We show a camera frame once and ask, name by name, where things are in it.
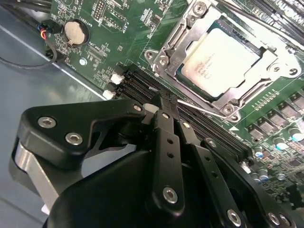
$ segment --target capacitor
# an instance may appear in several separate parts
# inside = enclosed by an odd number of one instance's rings
[[[254,148],[254,151],[255,151],[255,156],[257,158],[262,158],[263,157],[263,148],[261,146],[256,146]]]
[[[285,180],[285,175],[283,173],[279,173],[276,177],[279,181],[284,181]]]
[[[290,128],[288,132],[291,136],[291,139],[295,142],[299,142],[304,139],[304,134],[297,127]]]
[[[267,181],[269,178],[268,178],[268,171],[267,169],[260,169],[258,171],[258,175],[259,175],[259,179],[261,181]]]
[[[288,145],[285,143],[285,141],[282,137],[274,138],[274,144],[278,150],[285,150],[288,148]]]
[[[261,180],[258,178],[258,174],[257,173],[252,173],[251,174],[252,179],[254,179],[256,181],[256,183],[260,183]]]

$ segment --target mounting hole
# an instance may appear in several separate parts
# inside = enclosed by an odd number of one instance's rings
[[[214,176],[215,178],[219,177],[219,176],[217,175],[217,173],[214,172],[214,171],[212,171],[211,174],[212,174],[212,176]]]
[[[296,75],[297,73],[298,73],[298,70],[295,68],[292,68],[289,70],[289,75],[291,75],[291,76]]]
[[[236,121],[236,120],[238,120],[238,116],[233,115],[233,116],[231,117],[231,119],[232,119],[233,121]]]
[[[148,59],[152,59],[153,58],[153,54],[151,52],[147,52],[146,54]]]
[[[167,156],[168,156],[169,158],[174,158],[173,153],[170,153],[170,152],[167,153]]]

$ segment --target cable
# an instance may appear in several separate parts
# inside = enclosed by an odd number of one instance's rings
[[[188,102],[185,102],[185,101],[183,101],[183,100],[178,99],[177,102],[180,103],[180,104],[189,106],[189,107],[191,107],[191,108],[197,109],[197,110],[199,110],[199,111],[201,111],[201,112],[208,113],[208,114],[210,114],[210,115],[217,116],[217,117],[222,118],[222,119],[227,119],[226,116],[223,116],[223,115],[219,115],[219,114],[213,113],[213,112],[211,112],[211,111],[208,111],[208,110],[206,110],[206,109],[204,109],[204,108],[201,108],[201,107],[197,107],[197,106],[195,106],[195,105],[193,105],[193,104],[190,104],[190,103],[188,103]]]
[[[265,27],[266,29],[272,31],[273,33],[276,33],[277,35],[279,35],[280,37],[288,40],[290,43],[294,44],[295,46],[297,46],[299,49],[304,50],[304,45],[300,44],[298,41],[296,41],[294,38],[292,38],[290,35],[288,35],[285,32],[282,32],[281,30],[272,27],[271,25],[268,25],[266,22],[262,21],[260,18],[245,12],[244,10],[226,2],[225,0],[215,0],[217,1],[219,4],[225,6],[227,9],[232,10],[252,21],[254,21],[255,23]]]
[[[50,61],[48,61],[47,63],[44,63],[42,65],[37,65],[37,66],[27,66],[27,65],[21,65],[21,64],[17,64],[17,63],[12,63],[10,61],[7,61],[5,59],[3,59],[2,57],[0,57],[0,62],[9,65],[11,67],[16,67],[19,69],[25,69],[25,70],[35,70],[35,69],[42,69],[45,67],[48,67],[49,65],[53,64],[56,60],[57,60],[57,51],[55,46],[47,39],[47,35],[46,35],[46,30],[43,29],[40,31],[41,37],[45,40],[46,44],[49,46],[49,48],[52,50],[53,52],[53,57]]]
[[[1,0],[0,4],[6,4],[6,5],[11,5],[11,6],[16,6],[16,7],[27,8],[27,9],[30,9],[30,10],[40,11],[40,12],[44,12],[44,13],[50,13],[51,12],[51,7],[50,6],[38,5],[38,4],[28,3],[28,2]]]

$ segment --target black cable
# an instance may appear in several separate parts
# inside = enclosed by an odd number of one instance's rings
[[[260,18],[250,14],[250,13],[247,13],[245,12],[244,10],[226,2],[225,0],[215,0],[217,1],[219,4],[225,6],[227,9],[229,10],[232,10],[252,21],[254,21],[255,23],[265,27],[266,29],[270,30],[271,32],[273,33],[276,33],[277,35],[279,35],[280,37],[288,40],[290,43],[294,44],[296,47],[298,47],[299,49],[301,50],[304,50],[304,44],[301,44],[300,42],[298,42],[296,39],[294,39],[293,37],[291,37],[289,34],[277,29],[277,28],[274,28],[272,27],[271,25],[268,25],[266,22],[262,21]]]
[[[11,5],[11,6],[23,7],[23,8],[27,8],[27,9],[30,9],[30,10],[44,12],[44,13],[50,13],[51,12],[51,7],[50,6],[42,6],[42,5],[37,5],[37,4],[34,4],[34,3],[1,0],[0,4],[7,4],[7,5]]]
[[[0,57],[0,62],[4,63],[6,65],[9,65],[11,67],[16,67],[16,68],[25,69],[25,70],[42,69],[42,68],[48,67],[49,65],[53,64],[57,60],[57,51],[56,51],[55,46],[50,41],[48,41],[46,39],[45,42],[53,52],[53,58],[50,61],[48,61],[47,63],[44,63],[42,65],[37,65],[37,66],[27,66],[27,65],[21,65],[21,64],[9,62],[9,61],[3,59],[2,57]]]

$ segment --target chip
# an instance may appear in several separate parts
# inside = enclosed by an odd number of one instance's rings
[[[274,114],[273,116],[271,116],[269,118],[269,120],[277,126],[281,126],[286,122],[286,120],[284,118],[280,117],[278,114]]]
[[[289,105],[281,109],[281,112],[289,118],[298,117],[299,113]]]
[[[259,127],[266,132],[266,134],[270,134],[275,129],[274,126],[272,126],[270,123],[264,121],[261,124],[259,124]]]
[[[264,136],[259,130],[255,129],[255,128],[250,130],[249,134],[251,134],[255,139],[261,139]]]
[[[299,97],[293,101],[293,103],[298,106],[300,109],[304,110],[304,97]]]
[[[289,162],[289,164],[291,166],[299,166],[299,165],[301,165],[301,163],[298,160],[292,160],[292,161]]]

